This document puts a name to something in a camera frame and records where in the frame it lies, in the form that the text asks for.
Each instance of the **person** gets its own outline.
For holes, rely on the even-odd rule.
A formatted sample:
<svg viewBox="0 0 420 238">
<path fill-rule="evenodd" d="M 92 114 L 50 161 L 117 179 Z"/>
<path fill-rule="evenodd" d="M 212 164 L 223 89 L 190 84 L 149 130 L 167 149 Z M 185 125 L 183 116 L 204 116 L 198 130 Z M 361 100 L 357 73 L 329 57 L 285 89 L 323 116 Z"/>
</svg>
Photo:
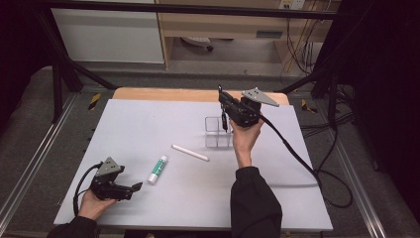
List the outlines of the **person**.
<svg viewBox="0 0 420 238">
<path fill-rule="evenodd" d="M 236 181 L 231 189 L 231 236 L 234 238 L 278 238 L 281 230 L 281 205 L 260 175 L 259 169 L 253 167 L 251 157 L 251 151 L 260 135 L 263 120 L 260 119 L 256 125 L 247 128 L 238 126 L 232 120 L 230 123 L 233 128 L 233 145 L 238 162 Z M 48 238 L 95 237 L 96 219 L 115 202 L 116 200 L 112 199 L 100 200 L 91 190 L 88 190 L 83 195 L 78 215 L 70 223 L 53 229 Z"/>
</svg>

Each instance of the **table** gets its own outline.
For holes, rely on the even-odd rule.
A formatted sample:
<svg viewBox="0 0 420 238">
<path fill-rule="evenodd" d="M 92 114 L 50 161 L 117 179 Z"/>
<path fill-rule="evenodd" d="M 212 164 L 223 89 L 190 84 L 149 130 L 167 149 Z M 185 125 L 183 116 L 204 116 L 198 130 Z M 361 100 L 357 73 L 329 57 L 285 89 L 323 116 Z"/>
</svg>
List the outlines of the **table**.
<svg viewBox="0 0 420 238">
<path fill-rule="evenodd" d="M 236 97 L 239 92 L 230 93 Z M 293 107 L 287 105 L 283 94 L 276 94 L 275 100 L 282 106 L 264 105 L 264 115 L 274 125 L 287 124 L 278 129 L 310 164 Z M 205 117 L 221 114 L 220 104 L 214 101 L 217 90 L 118 89 L 108 101 L 54 224 L 71 220 L 75 187 L 84 172 L 99 161 L 111 156 L 125 166 L 116 183 L 132 185 L 146 181 L 159 157 L 166 155 L 169 162 L 157 183 L 145 183 L 131 200 L 107 210 L 98 224 L 123 229 L 230 229 L 230 188 L 237 163 L 232 147 L 205 146 Z M 210 162 L 175 151 L 172 143 L 206 155 Z M 283 230 L 332 230 L 315 179 L 285 151 L 267 126 L 262 127 L 253 158 L 282 204 Z M 86 178 L 82 188 L 89 186 L 92 177 Z"/>
</svg>

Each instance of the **white marker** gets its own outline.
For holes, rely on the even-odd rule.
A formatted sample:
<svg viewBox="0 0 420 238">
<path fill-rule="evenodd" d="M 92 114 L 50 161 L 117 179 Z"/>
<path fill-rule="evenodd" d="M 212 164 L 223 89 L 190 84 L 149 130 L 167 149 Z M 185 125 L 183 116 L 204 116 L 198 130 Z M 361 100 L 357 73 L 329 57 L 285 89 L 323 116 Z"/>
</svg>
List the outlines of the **white marker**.
<svg viewBox="0 0 420 238">
<path fill-rule="evenodd" d="M 200 160 L 203 160 L 203 161 L 206 161 L 206 162 L 210 161 L 210 159 L 209 159 L 208 157 L 203 156 L 203 155 L 200 155 L 200 154 L 195 153 L 195 152 L 192 152 L 192 151 L 187 150 L 187 149 L 185 149 L 185 148 L 182 148 L 182 147 L 180 147 L 180 146 L 172 145 L 172 147 L 173 147 L 174 149 L 176 149 L 177 151 L 183 152 L 183 153 L 185 153 L 185 154 L 188 154 L 188 155 L 193 156 L 193 157 L 195 157 L 195 158 L 198 158 L 198 159 L 200 159 Z"/>
</svg>

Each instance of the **person's left hand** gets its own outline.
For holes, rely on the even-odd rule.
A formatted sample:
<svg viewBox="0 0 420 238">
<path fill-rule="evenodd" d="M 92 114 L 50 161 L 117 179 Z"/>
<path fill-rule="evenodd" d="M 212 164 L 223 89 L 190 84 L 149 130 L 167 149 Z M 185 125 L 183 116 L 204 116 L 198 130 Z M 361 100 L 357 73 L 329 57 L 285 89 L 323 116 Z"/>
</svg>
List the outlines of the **person's left hand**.
<svg viewBox="0 0 420 238">
<path fill-rule="evenodd" d="M 96 220 L 108 207 L 116 202 L 116 199 L 101 200 L 89 189 L 83 195 L 78 215 Z"/>
</svg>

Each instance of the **hand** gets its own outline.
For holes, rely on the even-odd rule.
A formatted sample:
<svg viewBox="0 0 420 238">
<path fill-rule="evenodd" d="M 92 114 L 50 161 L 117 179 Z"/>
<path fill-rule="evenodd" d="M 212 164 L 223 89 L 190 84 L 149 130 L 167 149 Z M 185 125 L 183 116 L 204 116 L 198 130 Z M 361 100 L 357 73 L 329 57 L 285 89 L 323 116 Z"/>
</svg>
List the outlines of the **hand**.
<svg viewBox="0 0 420 238">
<path fill-rule="evenodd" d="M 116 199 L 101 200 L 96 197 L 92 190 L 89 189 L 84 193 L 83 198 L 81 199 L 80 211 L 78 215 L 96 220 L 108 207 L 110 207 L 115 202 L 117 202 Z"/>
<path fill-rule="evenodd" d="M 250 167 L 252 165 L 251 150 L 260 135 L 263 120 L 251 127 L 238 126 L 233 120 L 230 120 L 234 133 L 234 149 L 238 160 L 238 167 Z"/>
</svg>

